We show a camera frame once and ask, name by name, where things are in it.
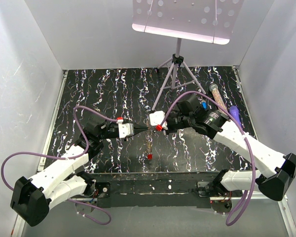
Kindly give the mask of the large toothed keyring disc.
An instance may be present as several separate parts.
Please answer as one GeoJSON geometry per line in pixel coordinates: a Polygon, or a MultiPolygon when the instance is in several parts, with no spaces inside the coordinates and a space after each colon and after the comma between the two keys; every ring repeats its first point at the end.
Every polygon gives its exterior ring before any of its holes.
{"type": "Polygon", "coordinates": [[[148,160],[152,160],[152,145],[153,145],[153,134],[154,130],[151,127],[150,121],[148,118],[144,120],[146,126],[148,127],[146,134],[145,134],[145,141],[146,141],[146,155],[148,160]]]}

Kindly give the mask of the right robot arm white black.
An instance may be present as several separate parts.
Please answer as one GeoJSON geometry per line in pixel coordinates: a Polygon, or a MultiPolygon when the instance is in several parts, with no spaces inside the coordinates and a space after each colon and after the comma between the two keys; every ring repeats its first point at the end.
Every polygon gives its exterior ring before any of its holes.
{"type": "Polygon", "coordinates": [[[223,170],[208,185],[219,196],[234,190],[261,192],[281,201],[296,176],[296,155],[284,155],[244,133],[236,120],[218,109],[205,109],[192,91],[182,94],[169,108],[157,128],[167,133],[193,128],[251,162],[252,171],[223,170]]]}

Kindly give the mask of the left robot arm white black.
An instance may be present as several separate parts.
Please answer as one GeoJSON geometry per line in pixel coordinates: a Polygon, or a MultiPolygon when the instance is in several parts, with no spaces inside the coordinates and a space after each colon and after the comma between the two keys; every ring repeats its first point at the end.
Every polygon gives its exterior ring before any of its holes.
{"type": "Polygon", "coordinates": [[[11,208],[34,227],[44,220],[49,210],[65,200],[77,195],[91,197],[97,191],[95,178],[76,170],[101,151],[103,140],[127,139],[146,130],[148,126],[132,123],[126,118],[109,122],[91,116],[79,139],[62,157],[40,173],[30,178],[21,177],[15,182],[11,208]]]}

